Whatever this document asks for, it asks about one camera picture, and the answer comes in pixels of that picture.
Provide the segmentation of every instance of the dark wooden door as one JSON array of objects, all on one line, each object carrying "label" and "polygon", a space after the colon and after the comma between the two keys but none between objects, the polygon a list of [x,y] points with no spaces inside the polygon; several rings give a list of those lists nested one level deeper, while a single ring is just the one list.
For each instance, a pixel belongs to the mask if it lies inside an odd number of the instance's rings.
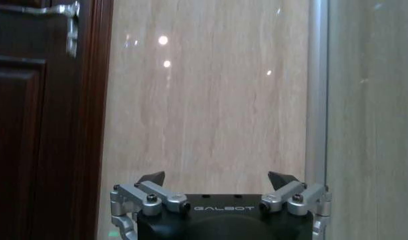
[{"label": "dark wooden door", "polygon": [[0,0],[0,240],[94,237],[110,1],[79,2],[75,57],[67,18],[21,12],[70,3]]}]

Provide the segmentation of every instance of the door handle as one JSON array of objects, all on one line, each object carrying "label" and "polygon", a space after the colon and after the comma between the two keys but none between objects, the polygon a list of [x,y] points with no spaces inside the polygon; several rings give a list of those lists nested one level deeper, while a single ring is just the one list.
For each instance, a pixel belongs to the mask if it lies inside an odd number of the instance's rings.
[{"label": "door handle", "polygon": [[11,11],[37,16],[63,15],[67,18],[67,34],[66,34],[66,53],[75,57],[77,50],[77,21],[79,12],[79,3],[75,1],[69,5],[55,5],[45,8],[19,7],[11,8]]}]

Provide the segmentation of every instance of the door frame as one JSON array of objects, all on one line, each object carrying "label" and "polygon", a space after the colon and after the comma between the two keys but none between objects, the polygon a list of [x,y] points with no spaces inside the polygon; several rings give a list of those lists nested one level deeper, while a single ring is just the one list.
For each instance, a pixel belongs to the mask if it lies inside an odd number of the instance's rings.
[{"label": "door frame", "polygon": [[91,0],[83,36],[77,149],[74,159],[73,239],[95,239],[109,72],[113,0]]}]

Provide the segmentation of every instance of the screw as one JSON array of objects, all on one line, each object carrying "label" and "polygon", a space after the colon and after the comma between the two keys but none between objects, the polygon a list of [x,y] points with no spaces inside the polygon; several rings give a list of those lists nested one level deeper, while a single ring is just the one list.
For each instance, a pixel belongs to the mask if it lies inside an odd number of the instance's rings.
[{"label": "screw", "polygon": [[297,203],[302,203],[302,195],[301,194],[294,194],[292,196],[292,200]]},{"label": "screw", "polygon": [[179,205],[179,213],[185,214],[190,210],[190,204],[187,202],[183,202]]},{"label": "screw", "polygon": [[150,193],[146,196],[146,200],[147,200],[149,203],[153,203],[157,200],[157,196],[153,193]]},{"label": "screw", "polygon": [[260,209],[261,213],[266,214],[270,210],[270,207],[265,202],[261,201],[258,203],[258,209]]}]

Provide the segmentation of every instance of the beige marble surface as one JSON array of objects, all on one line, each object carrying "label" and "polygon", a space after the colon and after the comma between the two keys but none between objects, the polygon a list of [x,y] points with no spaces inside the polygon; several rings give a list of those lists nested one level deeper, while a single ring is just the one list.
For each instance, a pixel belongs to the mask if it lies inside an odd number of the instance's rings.
[{"label": "beige marble surface", "polygon": [[306,0],[114,1],[98,239],[111,185],[142,174],[187,193],[302,179],[306,38]]},{"label": "beige marble surface", "polygon": [[328,239],[408,240],[408,0],[332,0]]}]

